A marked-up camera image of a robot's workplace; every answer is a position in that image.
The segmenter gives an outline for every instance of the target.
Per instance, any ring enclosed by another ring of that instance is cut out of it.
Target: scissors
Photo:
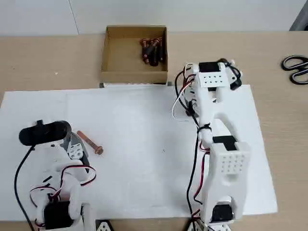
[[[287,66],[286,63],[290,60],[293,61],[301,61],[298,64]],[[297,77],[302,76],[306,73],[308,73],[308,58],[302,55],[290,55],[283,59],[281,62],[281,68],[285,71],[293,71],[298,70],[290,75],[290,81],[297,85],[306,85],[308,84],[308,78],[305,81],[299,80]]]

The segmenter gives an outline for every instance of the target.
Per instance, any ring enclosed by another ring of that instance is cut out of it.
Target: cardboard box
[[[150,66],[142,60],[140,40],[162,37],[166,60]],[[101,77],[105,83],[166,83],[168,72],[165,26],[107,26]]]

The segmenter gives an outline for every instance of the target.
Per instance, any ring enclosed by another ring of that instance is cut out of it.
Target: hole pattern
[[[244,161],[244,155],[225,155],[221,158],[220,171],[226,174],[237,174],[243,170]]]

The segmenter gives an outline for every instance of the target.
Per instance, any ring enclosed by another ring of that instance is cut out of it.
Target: table surface
[[[98,88],[104,35],[0,37],[0,101],[6,90]],[[308,56],[307,32],[169,33],[168,80],[185,62],[235,59],[253,90],[277,195],[277,214],[246,216],[234,231],[281,231],[308,225],[308,86],[292,84],[280,61]],[[187,219],[114,220],[116,230],[181,231]],[[7,231],[24,222],[0,222]]]

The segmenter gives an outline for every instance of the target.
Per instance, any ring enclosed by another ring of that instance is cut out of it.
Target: white paper sheet
[[[82,188],[82,198],[92,204],[97,218],[188,217],[186,188],[196,128],[192,122],[172,119],[173,100],[174,89],[165,86],[7,92],[0,110],[0,174],[5,176],[0,192],[0,220],[25,219],[13,193],[15,170],[28,149],[20,144],[18,134],[38,119],[44,123],[67,120],[73,130],[83,131],[103,146],[103,156],[95,155],[87,146],[97,179]],[[275,192],[250,87],[239,88],[233,100],[240,108],[241,134],[253,152],[244,213],[276,212]],[[224,107],[230,115],[235,113],[231,105]],[[180,107],[176,114],[186,116]],[[18,180],[21,201],[31,218],[35,208],[28,192],[52,159],[45,156],[43,149],[38,146],[31,153]],[[199,184],[201,158],[199,153],[192,195]]]

